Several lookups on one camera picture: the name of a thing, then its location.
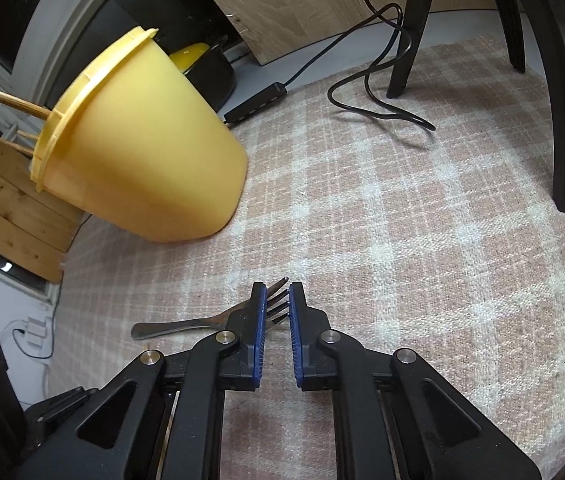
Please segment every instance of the wooden stick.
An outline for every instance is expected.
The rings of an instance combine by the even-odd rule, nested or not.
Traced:
[[[11,106],[16,110],[27,112],[29,115],[38,117],[39,119],[44,119],[45,121],[49,117],[49,114],[51,114],[51,110],[49,110],[48,108],[35,105],[34,103],[30,103],[29,101],[25,101],[24,99],[1,91],[0,103],[2,103],[3,105]]]
[[[16,130],[16,135],[20,135],[21,137],[24,137],[25,139],[38,140],[37,135],[29,134],[29,133],[24,132],[22,130]]]
[[[15,149],[16,152],[24,153],[25,155],[29,155],[29,156],[34,156],[34,150],[21,146],[20,144],[16,144],[15,142],[9,142],[8,140],[2,138],[0,138],[0,142]]]

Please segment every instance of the metal fork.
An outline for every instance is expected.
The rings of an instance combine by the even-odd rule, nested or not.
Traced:
[[[278,301],[286,298],[289,294],[289,290],[283,290],[280,294],[277,294],[272,298],[276,292],[278,292],[287,282],[288,278],[283,278],[279,282],[274,283],[272,286],[267,288],[267,321],[265,324],[266,330],[269,330],[275,324],[284,321],[289,315],[285,312],[281,316],[275,317],[285,308],[289,306],[289,301],[284,301],[283,303],[277,304]],[[131,337],[136,341],[142,339],[151,339],[152,337],[159,337],[162,335],[172,334],[174,332],[180,332],[181,330],[189,330],[192,328],[214,328],[216,330],[224,330],[227,325],[227,320],[229,320],[229,314],[236,310],[244,308],[249,303],[249,300],[241,301],[234,306],[227,308],[216,316],[211,317],[200,317],[197,319],[183,319],[181,321],[170,321],[165,323],[136,323],[131,328]]]

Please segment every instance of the fork handle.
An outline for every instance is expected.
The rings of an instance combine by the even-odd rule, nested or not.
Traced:
[[[136,341],[151,339],[161,335],[189,330],[191,328],[215,328],[222,330],[224,326],[209,318],[184,319],[182,321],[171,321],[167,323],[136,323],[131,328],[131,337]]]

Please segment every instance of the bucket lip tab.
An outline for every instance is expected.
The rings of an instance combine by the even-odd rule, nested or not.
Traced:
[[[81,108],[88,104],[107,77],[157,32],[157,28],[132,28],[89,63],[58,99],[42,126],[34,148],[31,178],[36,183],[36,191],[44,189],[42,182],[48,161],[65,129],[80,116]]]

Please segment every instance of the white wall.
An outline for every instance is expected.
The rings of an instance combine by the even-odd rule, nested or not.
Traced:
[[[9,379],[14,386],[18,400],[26,408],[29,404],[44,399],[42,382],[45,374],[44,361],[31,359],[18,348],[12,338],[11,328],[24,328],[24,323],[16,324],[15,320],[27,320],[27,317],[35,317],[44,321],[46,316],[51,315],[51,306],[32,298],[31,296],[13,288],[0,280],[0,343],[5,354],[9,370]],[[36,355],[39,349],[31,346],[25,341],[20,341],[23,349],[30,354]]]

